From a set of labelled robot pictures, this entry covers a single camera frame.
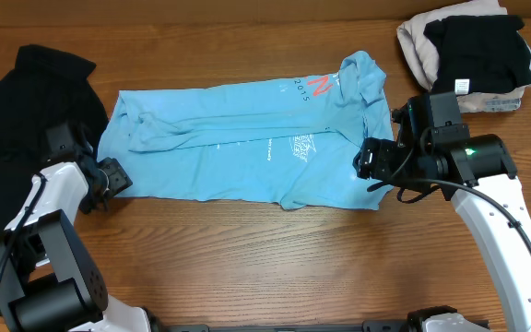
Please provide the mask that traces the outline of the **light blue t-shirt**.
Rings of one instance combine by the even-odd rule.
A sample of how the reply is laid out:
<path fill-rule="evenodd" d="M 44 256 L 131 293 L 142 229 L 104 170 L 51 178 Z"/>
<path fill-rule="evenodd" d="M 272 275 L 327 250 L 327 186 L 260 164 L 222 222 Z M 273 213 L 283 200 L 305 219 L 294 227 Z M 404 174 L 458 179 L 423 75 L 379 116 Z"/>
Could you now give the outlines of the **light blue t-shirt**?
<path fill-rule="evenodd" d="M 393 135 L 384 82 L 358 51 L 321 76 L 123 90 L 99 154 L 131 177 L 128 197 L 376 209 L 384 191 L 353 161 Z"/>

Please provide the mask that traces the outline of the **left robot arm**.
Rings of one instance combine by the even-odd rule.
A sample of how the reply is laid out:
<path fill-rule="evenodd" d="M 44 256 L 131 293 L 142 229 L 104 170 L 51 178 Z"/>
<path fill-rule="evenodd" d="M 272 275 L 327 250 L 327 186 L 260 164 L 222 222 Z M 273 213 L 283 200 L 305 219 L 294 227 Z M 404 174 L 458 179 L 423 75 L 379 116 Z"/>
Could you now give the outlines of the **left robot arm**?
<path fill-rule="evenodd" d="M 96 160 L 87 133 L 71 122 L 45 131 L 45 166 L 0 236 L 0 315 L 11 331 L 161 329 L 147 309 L 109 294 L 74 229 L 78 212 L 107 207 L 132 184 L 118 160 Z"/>

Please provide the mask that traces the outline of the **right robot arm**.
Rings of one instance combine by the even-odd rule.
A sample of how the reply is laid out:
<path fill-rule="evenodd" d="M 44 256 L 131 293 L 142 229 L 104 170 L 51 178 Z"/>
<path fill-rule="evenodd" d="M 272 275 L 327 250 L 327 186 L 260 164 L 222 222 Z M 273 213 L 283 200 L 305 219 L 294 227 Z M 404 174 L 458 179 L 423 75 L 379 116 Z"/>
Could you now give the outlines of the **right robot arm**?
<path fill-rule="evenodd" d="M 442 191 L 470 230 L 511 331 L 531 331 L 531 218 L 510 153 L 495 135 L 407 143 L 367 138 L 354 158 L 372 190 Z"/>

